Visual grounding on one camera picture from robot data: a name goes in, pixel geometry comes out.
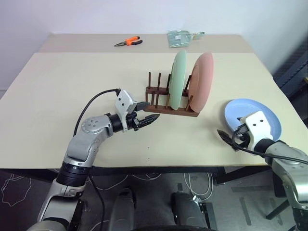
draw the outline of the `black cable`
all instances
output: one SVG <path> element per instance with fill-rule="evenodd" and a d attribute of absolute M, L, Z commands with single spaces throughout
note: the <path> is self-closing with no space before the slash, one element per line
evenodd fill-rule
<path fill-rule="evenodd" d="M 273 154 L 260 153 L 260 152 L 255 152 L 255 151 L 248 150 L 246 148 L 242 148 L 240 145 L 238 145 L 235 142 L 235 135 L 236 134 L 234 132 L 233 135 L 232 135 L 232 143 L 234 144 L 234 146 L 236 148 L 238 148 L 238 149 L 240 149 L 240 150 L 242 150 L 244 152 L 255 154 L 255 155 L 259 155 L 261 157 L 271 157 L 271 158 L 277 158 L 277 159 L 283 159 L 283 160 L 291 160 L 291 161 L 295 161 L 295 162 L 299 162 L 299 163 L 308 165 L 308 161 L 306 161 L 306 160 L 301 160 L 301 159 L 297 159 L 297 158 L 287 157 L 287 156 L 283 156 L 283 155 L 273 155 Z"/>
<path fill-rule="evenodd" d="M 120 93 L 121 90 L 120 90 L 120 89 L 111 89 L 111 90 L 102 91 L 102 92 L 98 93 L 97 95 L 95 95 L 95 96 L 87 103 L 87 105 L 86 105 L 85 108 L 82 110 L 82 112 L 81 112 L 81 114 L 80 114 L 80 116 L 79 116 L 79 118 L 78 118 L 78 120 L 77 120 L 77 122 L 76 122 L 75 129 L 74 129 L 74 135 L 73 135 L 73 136 L 75 136 L 75 135 L 77 134 L 77 130 L 78 130 L 79 123 L 80 123 L 80 121 L 81 121 L 81 119 L 82 119 L 84 113 L 86 112 L 87 108 L 90 106 L 90 104 L 91 104 L 97 97 L 99 97 L 100 95 L 103 95 L 103 94 L 108 93 L 108 92 L 113 92 L 113 91 L 115 91 L 116 94 L 118 95 L 118 94 Z M 100 192 L 98 191 L 97 186 L 96 186 L 95 182 L 93 181 L 92 176 L 91 176 L 90 173 L 89 173 L 89 179 L 90 179 L 90 181 L 91 181 L 91 183 L 92 183 L 92 185 L 93 185 L 93 187 L 94 187 L 94 189 L 95 189 L 95 191 L 96 191 L 96 193 L 97 193 L 97 195 L 98 195 L 98 197 L 100 198 L 100 201 L 101 201 L 101 203 L 102 203 L 102 220 L 101 220 L 101 225 L 100 225 L 100 231 L 102 231 L 102 230 L 103 230 L 103 223 L 104 223 L 104 216 L 105 216 L 105 203 L 104 203 L 104 200 L 103 200 L 103 198 L 102 198 L 102 195 L 101 195 Z"/>
<path fill-rule="evenodd" d="M 101 219 L 101 225 L 100 225 L 100 231 L 103 231 L 103 223 L 104 223 L 104 216 L 105 216 L 105 203 L 103 200 L 102 195 L 100 194 L 100 191 L 98 191 L 96 184 L 94 183 L 93 179 L 92 179 L 92 175 L 89 174 L 89 179 L 93 185 L 94 190 L 96 191 L 98 197 L 100 198 L 100 201 L 102 203 L 102 219 Z"/>
<path fill-rule="evenodd" d="M 80 121 L 81 121 L 81 119 L 82 119 L 82 117 L 83 117 L 83 114 L 86 112 L 86 110 L 87 110 L 87 108 L 90 106 L 90 104 L 91 104 L 97 97 L 99 97 L 100 95 L 103 95 L 103 94 L 108 93 L 108 92 L 113 92 L 113 91 L 115 91 L 115 92 L 118 94 L 118 93 L 120 92 L 120 89 L 111 89 L 111 90 L 102 91 L 101 93 L 98 93 L 97 95 L 95 95 L 95 96 L 88 102 L 88 104 L 87 104 L 87 105 L 85 106 L 85 108 L 82 110 L 82 112 L 81 112 L 81 114 L 80 114 L 80 116 L 79 116 L 79 118 L 78 118 L 78 120 L 77 120 L 75 129 L 74 129 L 74 135 L 73 135 L 73 136 L 76 135 L 77 130 L 78 130 L 78 126 L 79 126 L 79 123 L 80 123 Z"/>
<path fill-rule="evenodd" d="M 296 225 L 294 225 L 293 227 L 291 227 L 288 231 L 294 231 L 296 228 Z"/>

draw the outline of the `pink plate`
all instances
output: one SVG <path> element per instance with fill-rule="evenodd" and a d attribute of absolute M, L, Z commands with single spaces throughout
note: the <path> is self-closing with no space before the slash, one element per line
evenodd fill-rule
<path fill-rule="evenodd" d="M 213 72 L 214 61 L 212 53 L 202 54 L 193 67 L 188 89 L 189 98 L 193 95 L 190 107 L 195 112 L 200 112 L 205 106 L 211 90 Z"/>

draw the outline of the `blue plate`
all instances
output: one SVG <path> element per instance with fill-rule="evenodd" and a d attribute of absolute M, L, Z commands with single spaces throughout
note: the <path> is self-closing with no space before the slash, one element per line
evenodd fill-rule
<path fill-rule="evenodd" d="M 278 117 L 265 105 L 250 99 L 237 99 L 230 101 L 225 107 L 225 119 L 228 127 L 234 131 L 241 122 L 239 117 L 262 111 L 270 124 L 270 133 L 275 141 L 279 140 L 282 132 Z"/>

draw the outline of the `clear plastic bag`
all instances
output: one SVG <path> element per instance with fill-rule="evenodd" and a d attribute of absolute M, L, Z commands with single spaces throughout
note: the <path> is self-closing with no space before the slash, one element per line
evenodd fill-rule
<path fill-rule="evenodd" d="M 187 30 L 171 30 L 168 32 L 169 47 L 188 47 L 192 40 L 204 36 L 205 32 L 189 33 Z"/>

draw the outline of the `white table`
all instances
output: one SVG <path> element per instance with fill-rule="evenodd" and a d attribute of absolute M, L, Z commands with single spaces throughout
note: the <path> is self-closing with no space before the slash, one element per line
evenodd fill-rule
<path fill-rule="evenodd" d="M 138 46 L 114 47 L 133 36 L 140 36 Z M 193 40 L 189 47 L 170 48 L 167 34 L 51 34 L 39 52 L 119 52 L 119 53 L 189 53 L 232 52 L 253 53 L 253 49 L 240 35 L 205 35 Z"/>
<path fill-rule="evenodd" d="M 186 78 L 200 53 L 188 53 Z M 151 125 L 116 133 L 102 144 L 100 167 L 247 166 L 263 158 L 234 153 L 216 129 L 228 130 L 226 103 L 250 98 L 268 106 L 282 124 L 281 139 L 308 153 L 308 131 L 272 76 L 253 53 L 214 53 L 214 79 L 198 117 L 161 116 Z M 76 120 L 96 93 L 121 87 L 144 101 L 148 72 L 166 84 L 174 53 L 36 53 L 0 100 L 1 168 L 57 168 Z M 114 112 L 116 96 L 97 99 L 84 115 Z M 139 117 L 149 113 L 138 113 Z"/>

